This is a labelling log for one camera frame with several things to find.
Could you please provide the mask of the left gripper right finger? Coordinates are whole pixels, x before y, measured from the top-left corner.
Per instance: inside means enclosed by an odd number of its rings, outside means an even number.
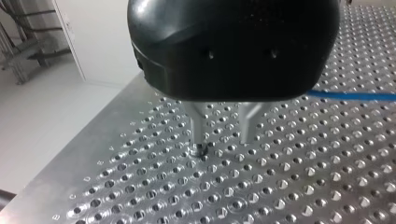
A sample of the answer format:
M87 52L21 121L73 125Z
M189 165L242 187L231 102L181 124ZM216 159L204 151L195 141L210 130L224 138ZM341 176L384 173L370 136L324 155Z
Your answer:
M248 144L256 136L256 126L263 113L267 111L267 103L242 103L238 108L238 120L241 132L241 143Z

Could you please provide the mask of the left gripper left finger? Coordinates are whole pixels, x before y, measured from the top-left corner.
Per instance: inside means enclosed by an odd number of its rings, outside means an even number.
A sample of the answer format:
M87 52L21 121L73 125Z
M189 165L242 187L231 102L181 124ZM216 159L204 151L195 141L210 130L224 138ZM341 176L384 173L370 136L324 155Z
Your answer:
M184 102L186 113L191 118L192 142L196 145L205 145L205 113L204 104L197 102Z

